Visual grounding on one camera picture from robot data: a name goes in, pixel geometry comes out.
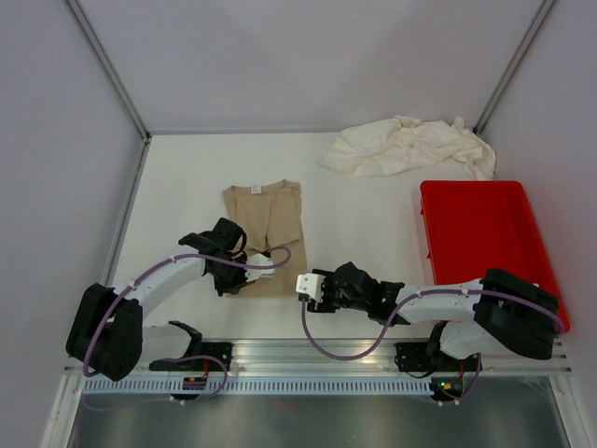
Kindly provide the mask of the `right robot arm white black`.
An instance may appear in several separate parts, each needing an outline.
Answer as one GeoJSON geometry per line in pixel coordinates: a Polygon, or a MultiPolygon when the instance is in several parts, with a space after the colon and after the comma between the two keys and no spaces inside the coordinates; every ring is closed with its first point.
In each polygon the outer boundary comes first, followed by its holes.
{"type": "Polygon", "coordinates": [[[303,314],[356,310],[384,329],[433,323],[425,355],[438,369],[473,355],[548,360],[564,330],[555,296],[500,269],[461,284],[414,286],[378,281],[347,262],[299,275],[296,291],[303,314]]]}

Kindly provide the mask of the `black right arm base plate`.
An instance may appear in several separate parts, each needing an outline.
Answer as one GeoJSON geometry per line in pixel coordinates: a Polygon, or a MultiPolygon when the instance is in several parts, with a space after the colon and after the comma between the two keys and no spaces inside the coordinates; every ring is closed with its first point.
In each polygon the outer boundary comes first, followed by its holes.
{"type": "Polygon", "coordinates": [[[478,355],[456,359],[426,342],[396,343],[394,348],[394,362],[398,370],[415,378],[424,378],[434,373],[475,372],[479,363],[478,355]]]}

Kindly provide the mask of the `beige t shirt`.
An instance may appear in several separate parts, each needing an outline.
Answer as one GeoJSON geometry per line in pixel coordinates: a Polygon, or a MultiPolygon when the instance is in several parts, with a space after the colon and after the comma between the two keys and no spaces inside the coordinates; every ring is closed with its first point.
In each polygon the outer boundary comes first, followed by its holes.
{"type": "Polygon", "coordinates": [[[261,277],[238,294],[244,299],[290,297],[297,277],[307,272],[307,256],[302,227],[301,185],[281,180],[265,186],[231,186],[223,191],[229,219],[247,235],[245,252],[251,256],[269,252],[276,263],[291,258],[272,277],[261,277]]]}

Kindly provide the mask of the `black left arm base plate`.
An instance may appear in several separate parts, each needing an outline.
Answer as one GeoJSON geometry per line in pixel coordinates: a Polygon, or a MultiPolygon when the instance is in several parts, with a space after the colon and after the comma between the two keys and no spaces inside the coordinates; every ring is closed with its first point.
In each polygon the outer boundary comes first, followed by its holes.
{"type": "Polygon", "coordinates": [[[190,357],[190,360],[181,362],[155,360],[149,364],[149,369],[151,371],[223,371],[215,359],[228,369],[233,359],[233,348],[234,344],[230,342],[193,343],[183,355],[176,357],[176,359],[190,357]]]}

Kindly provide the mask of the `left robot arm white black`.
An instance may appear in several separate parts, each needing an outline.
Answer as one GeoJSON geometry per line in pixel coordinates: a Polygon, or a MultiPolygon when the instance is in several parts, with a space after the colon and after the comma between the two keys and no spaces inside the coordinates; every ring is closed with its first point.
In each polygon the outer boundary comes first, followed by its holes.
{"type": "Polygon", "coordinates": [[[95,283],[83,293],[66,353],[87,377],[125,378],[138,364],[156,370],[192,370],[203,359],[202,335],[179,320],[148,327],[145,320],[186,284],[209,276],[218,294],[246,284],[246,234],[220,218],[210,231],[182,237],[172,255],[123,287],[95,283]]]}

